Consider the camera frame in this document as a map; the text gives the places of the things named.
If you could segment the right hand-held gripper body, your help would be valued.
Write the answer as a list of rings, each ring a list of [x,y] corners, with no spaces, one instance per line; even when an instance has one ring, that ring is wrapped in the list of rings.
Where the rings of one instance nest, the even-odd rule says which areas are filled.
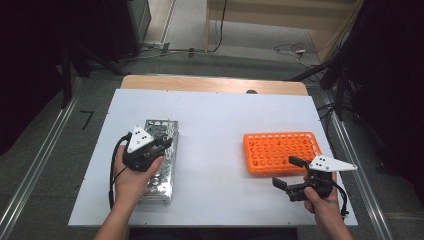
[[[321,198],[327,198],[335,185],[332,173],[336,171],[353,171],[357,169],[355,164],[347,163],[332,157],[316,155],[312,161],[307,161],[307,173],[309,178],[301,184],[287,186],[285,192],[292,202],[307,199],[304,189],[312,187]]]

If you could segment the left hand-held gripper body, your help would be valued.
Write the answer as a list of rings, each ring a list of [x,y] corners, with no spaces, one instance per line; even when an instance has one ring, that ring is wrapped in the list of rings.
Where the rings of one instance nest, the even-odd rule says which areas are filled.
[[[136,125],[124,149],[123,163],[132,171],[146,172],[166,147],[141,126]]]

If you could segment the orange plastic tube rack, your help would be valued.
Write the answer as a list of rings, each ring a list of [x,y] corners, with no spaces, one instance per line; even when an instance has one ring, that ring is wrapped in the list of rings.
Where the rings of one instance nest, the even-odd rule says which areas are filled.
[[[294,156],[312,161],[321,149],[312,132],[251,133],[243,136],[247,170],[251,174],[304,171],[289,162]]]

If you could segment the perforated metal tube rack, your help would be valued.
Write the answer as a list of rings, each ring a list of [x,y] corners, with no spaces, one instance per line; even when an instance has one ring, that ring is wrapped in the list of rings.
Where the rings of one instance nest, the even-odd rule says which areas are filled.
[[[149,119],[145,122],[144,129],[156,138],[165,135],[167,131],[167,120]],[[150,178],[144,195],[140,199],[141,203],[149,204],[169,204],[172,199],[174,169],[176,165],[176,155],[179,137],[179,126],[177,122],[177,135],[172,138],[170,148],[165,150],[164,160],[159,171]]]

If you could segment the person's right hand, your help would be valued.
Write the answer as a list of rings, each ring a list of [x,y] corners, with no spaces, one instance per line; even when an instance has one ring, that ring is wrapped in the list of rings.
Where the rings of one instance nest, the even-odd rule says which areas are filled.
[[[340,214],[338,192],[335,187],[332,188],[327,198],[321,198],[312,187],[306,187],[304,193],[307,197],[304,201],[304,207],[315,216],[317,226],[321,230],[329,231],[344,223]]]

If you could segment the person's left hand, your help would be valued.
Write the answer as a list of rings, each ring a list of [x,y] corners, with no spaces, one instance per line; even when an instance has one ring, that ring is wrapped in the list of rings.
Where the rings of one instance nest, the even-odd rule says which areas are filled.
[[[155,159],[146,172],[137,172],[125,167],[123,153],[124,147],[120,145],[114,163],[115,202],[112,211],[131,214],[143,196],[149,179],[160,169],[163,157]]]

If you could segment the white table board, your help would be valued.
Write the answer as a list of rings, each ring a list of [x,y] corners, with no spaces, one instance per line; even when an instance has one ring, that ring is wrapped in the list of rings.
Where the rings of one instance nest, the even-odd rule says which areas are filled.
[[[309,96],[116,90],[69,223],[98,226],[110,208],[109,171],[117,141],[148,119],[179,124],[173,195],[169,204],[142,203],[131,224],[145,227],[285,227],[312,225],[312,214],[248,173],[247,133],[310,131],[330,155]]]

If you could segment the wooden table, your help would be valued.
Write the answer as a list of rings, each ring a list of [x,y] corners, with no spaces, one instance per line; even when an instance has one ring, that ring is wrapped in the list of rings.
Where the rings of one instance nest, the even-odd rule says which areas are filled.
[[[302,82],[173,75],[128,75],[122,89],[307,96]]]

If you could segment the black tripod stand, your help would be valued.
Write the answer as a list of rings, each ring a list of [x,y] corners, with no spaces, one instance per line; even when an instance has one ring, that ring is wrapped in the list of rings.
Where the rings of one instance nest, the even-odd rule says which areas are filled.
[[[353,108],[343,104],[348,79],[346,59],[341,54],[290,78],[290,81],[300,82],[322,71],[324,71],[324,76],[320,80],[319,85],[323,90],[330,90],[333,86],[336,87],[336,97],[331,109],[336,113],[338,119],[342,121],[343,111],[352,111]]]

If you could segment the black metal stand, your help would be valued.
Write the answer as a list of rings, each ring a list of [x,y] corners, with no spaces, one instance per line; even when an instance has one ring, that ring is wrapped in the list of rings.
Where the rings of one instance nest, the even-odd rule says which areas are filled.
[[[87,59],[94,60],[101,66],[119,76],[128,75],[128,72],[124,72],[120,68],[114,66],[112,63],[91,51],[84,45],[78,42],[64,43],[61,50],[61,70],[63,79],[62,109],[64,109],[70,103],[72,98],[71,67],[74,67],[79,76],[89,77],[91,74],[91,69]]]

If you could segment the dark curtain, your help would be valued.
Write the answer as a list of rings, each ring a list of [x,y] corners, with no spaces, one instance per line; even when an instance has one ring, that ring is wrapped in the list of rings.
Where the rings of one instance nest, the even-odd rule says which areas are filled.
[[[0,156],[63,88],[50,0],[0,0]]]
[[[424,0],[364,0],[345,46],[353,108],[424,204]]]

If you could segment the black cabinet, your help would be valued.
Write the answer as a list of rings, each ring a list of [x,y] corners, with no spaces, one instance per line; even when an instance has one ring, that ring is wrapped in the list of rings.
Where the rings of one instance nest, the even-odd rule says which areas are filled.
[[[72,34],[108,61],[137,55],[152,20],[148,0],[68,0]]]

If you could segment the wooden platform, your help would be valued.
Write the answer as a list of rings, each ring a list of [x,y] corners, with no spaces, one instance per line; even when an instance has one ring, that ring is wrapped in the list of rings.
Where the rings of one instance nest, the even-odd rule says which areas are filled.
[[[206,0],[205,44],[209,51],[210,21],[226,21],[307,29],[321,61],[336,52],[354,25],[364,0]]]

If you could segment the metal floor rail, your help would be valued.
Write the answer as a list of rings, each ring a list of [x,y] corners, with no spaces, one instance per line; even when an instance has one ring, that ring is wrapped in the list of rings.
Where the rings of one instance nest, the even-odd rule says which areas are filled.
[[[380,204],[378,203],[370,181],[366,176],[363,164],[358,157],[355,147],[345,127],[345,122],[339,120],[335,110],[331,110],[331,107],[335,107],[334,98],[330,92],[325,90],[322,91],[321,96],[324,103],[329,107],[328,113],[324,117],[325,132],[329,133],[330,128],[334,129],[337,135],[337,141],[343,149],[343,153],[347,162],[353,163],[358,167],[358,169],[354,171],[352,175],[378,240],[394,240],[393,234],[389,228],[384,213],[380,207]]]
[[[9,201],[5,212],[2,215],[0,220],[0,240],[8,240],[21,212],[23,211],[30,195],[41,176],[45,165],[47,164],[49,157],[61,136],[63,129],[70,118],[75,105],[81,95],[81,91],[86,85],[88,79],[78,77],[74,84],[72,85],[71,90],[74,95],[70,98],[69,102],[65,107],[63,107],[54,123],[50,128],[43,144],[41,145],[37,155],[35,156],[32,164],[29,167],[29,170],[25,174],[23,180],[21,181],[19,187],[13,194],[11,200]]]

